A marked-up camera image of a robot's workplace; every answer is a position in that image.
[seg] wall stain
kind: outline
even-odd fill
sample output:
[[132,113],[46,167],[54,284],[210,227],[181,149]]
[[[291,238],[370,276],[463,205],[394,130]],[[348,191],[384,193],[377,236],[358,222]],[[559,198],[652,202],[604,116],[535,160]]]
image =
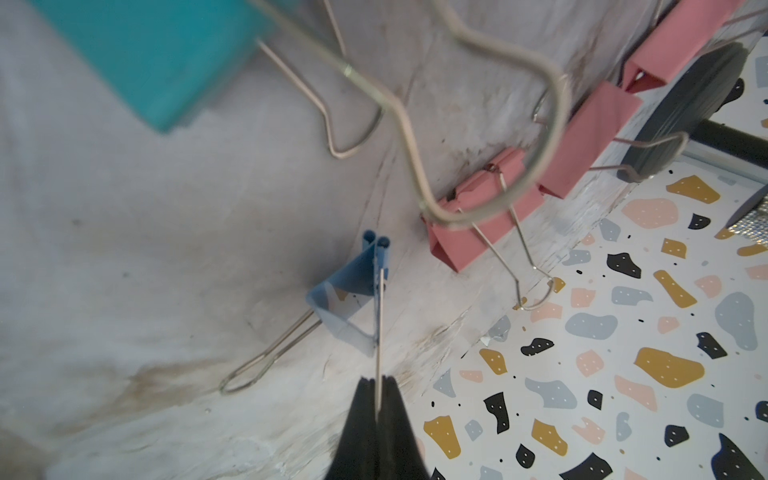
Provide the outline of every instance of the wall stain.
[[202,359],[186,363],[143,366],[128,377],[128,384],[120,395],[99,407],[80,422],[60,425],[55,431],[63,435],[74,435],[100,422],[110,422],[122,417],[146,415],[172,406],[181,406],[200,395],[216,390],[215,385],[201,385],[185,376],[222,363],[219,359]]
[[52,455],[0,427],[0,477],[3,480],[45,480]]

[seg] gray spot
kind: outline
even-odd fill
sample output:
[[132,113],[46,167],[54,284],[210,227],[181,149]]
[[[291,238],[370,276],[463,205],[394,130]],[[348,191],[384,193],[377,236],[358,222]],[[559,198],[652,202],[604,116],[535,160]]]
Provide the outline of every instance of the gray spot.
[[752,299],[741,292],[731,293],[715,307],[717,325],[733,336],[742,350],[757,348],[754,318],[755,306]]
[[623,442],[632,435],[632,429],[629,426],[629,414],[621,412],[616,415],[616,440]]
[[504,480],[501,472],[485,466],[480,467],[480,480]]
[[619,321],[613,315],[596,316],[577,313],[565,323],[565,331],[587,339],[605,340],[614,334]]
[[525,379],[525,388],[539,394],[546,409],[575,409],[578,404],[573,392],[560,380],[537,382]]
[[589,250],[571,250],[568,253],[568,258],[563,261],[563,265],[578,265],[579,263],[587,263],[592,260]]
[[723,428],[723,403],[694,393],[688,397],[688,412],[696,420],[711,427]]
[[729,185],[735,185],[736,184],[736,181],[733,178],[724,177],[723,175],[720,175],[717,179],[720,180],[721,182],[725,182],[726,184],[729,184]]
[[506,342],[509,329],[512,328],[512,324],[509,322],[509,318],[504,315],[498,319],[498,322],[488,331],[488,336],[496,340],[497,342]]
[[464,425],[464,430],[467,431],[467,435],[469,435],[473,442],[482,435],[482,427],[477,420],[470,420],[469,423]]
[[453,384],[451,383],[451,369],[440,375],[440,378],[437,379],[432,388],[452,399],[456,398],[456,392],[453,391]]
[[615,286],[611,291],[611,302],[616,305],[637,305],[641,300],[653,302],[654,298],[645,290],[637,290],[628,286]]
[[600,233],[603,235],[603,240],[615,242],[619,239],[621,227],[611,222],[609,219],[604,218],[603,220],[600,220]]

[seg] pink binder clip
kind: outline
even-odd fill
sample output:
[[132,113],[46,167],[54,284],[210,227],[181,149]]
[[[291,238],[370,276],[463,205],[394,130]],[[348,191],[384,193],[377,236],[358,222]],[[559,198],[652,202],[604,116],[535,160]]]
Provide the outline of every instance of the pink binder clip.
[[[456,212],[471,209],[486,202],[489,198],[495,197],[504,190],[499,182],[498,174],[501,174],[507,182],[514,181],[525,170],[522,163],[524,156],[525,152],[522,150],[513,147],[507,148],[488,163],[483,170],[475,173],[456,187],[455,196],[451,200],[447,198],[440,200],[440,206],[451,212]],[[544,197],[537,188],[533,187],[515,202],[515,212],[522,220],[543,203]],[[425,221],[425,223],[429,234],[429,250],[432,255],[450,266],[455,272],[461,272],[488,250],[488,245],[473,228],[450,230],[430,222]],[[514,226],[515,222],[510,213],[503,212],[480,223],[478,228],[490,243],[496,243]]]
[[579,108],[557,153],[539,180],[541,191],[566,198],[643,101],[603,81]]
[[680,0],[624,64],[622,88],[663,87],[696,57],[745,0]]

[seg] blue binder clip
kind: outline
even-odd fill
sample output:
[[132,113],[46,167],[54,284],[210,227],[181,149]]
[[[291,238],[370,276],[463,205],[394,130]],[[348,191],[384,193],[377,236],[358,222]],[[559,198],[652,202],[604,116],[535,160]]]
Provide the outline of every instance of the blue binder clip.
[[[369,357],[378,350],[379,356],[376,362],[376,376],[378,378],[381,366],[383,294],[389,277],[389,244],[389,238],[377,237],[375,232],[367,230],[362,236],[361,254],[310,290],[306,295],[306,302],[311,308],[266,350],[239,366],[222,380],[219,384],[219,391],[222,395],[239,392],[258,382],[285,352],[293,348],[321,323],[324,323],[337,339],[356,347]],[[376,322],[373,333],[369,334],[353,325],[350,319],[370,300],[374,301]],[[289,336],[315,314],[319,320],[307,327],[275,355],[270,356],[275,349],[281,346]],[[267,357],[269,359],[266,361],[266,365],[255,377],[242,385],[227,388],[233,379]]]

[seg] black object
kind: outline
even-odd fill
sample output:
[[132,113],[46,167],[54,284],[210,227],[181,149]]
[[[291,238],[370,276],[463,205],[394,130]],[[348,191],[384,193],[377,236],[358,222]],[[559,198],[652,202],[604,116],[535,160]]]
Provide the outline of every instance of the black object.
[[326,480],[429,480],[397,382],[382,378],[379,421],[376,382],[360,379]]
[[597,390],[590,390],[587,394],[587,403],[598,410],[603,409],[603,394]]
[[615,255],[608,254],[605,264],[614,272],[623,273],[624,275],[631,276],[633,278],[641,278],[643,270],[634,264],[632,257],[629,253],[617,253]]
[[[635,140],[650,141],[676,131],[693,133],[723,104],[748,54],[741,44],[733,43],[699,58],[662,100]],[[621,163],[631,165],[641,176],[654,175],[677,147],[677,142],[651,148],[630,147]],[[622,170],[617,176],[629,181]]]
[[712,473],[717,480],[765,480],[739,447],[722,433],[720,451],[712,457]]
[[553,341],[537,337],[533,339],[531,345],[520,347],[520,353],[525,356],[532,356],[544,352],[546,349],[550,349],[553,346]]
[[710,219],[709,217],[694,214],[690,218],[690,223],[688,224],[688,228],[691,230],[701,230],[702,228],[707,228],[710,223],[712,223],[712,219]]
[[664,429],[664,443],[668,447],[679,445],[689,438],[690,436],[688,435],[688,431],[685,429],[685,427],[667,425],[667,427]]
[[593,453],[582,463],[561,473],[560,477],[563,480],[603,480],[613,471],[608,462]]
[[704,353],[710,356],[712,360],[721,359],[724,356],[728,356],[725,349],[715,340],[709,332],[697,333],[696,337],[699,339],[697,345]]
[[705,120],[696,127],[690,139],[724,151],[758,167],[768,168],[768,141],[760,137]]
[[504,392],[496,393],[483,400],[485,409],[496,417],[496,435],[509,430],[509,414],[507,404],[504,402]]
[[515,459],[518,461],[522,468],[530,468],[533,466],[533,462],[536,461],[536,455],[525,448],[525,445],[520,444],[518,452],[515,454]]

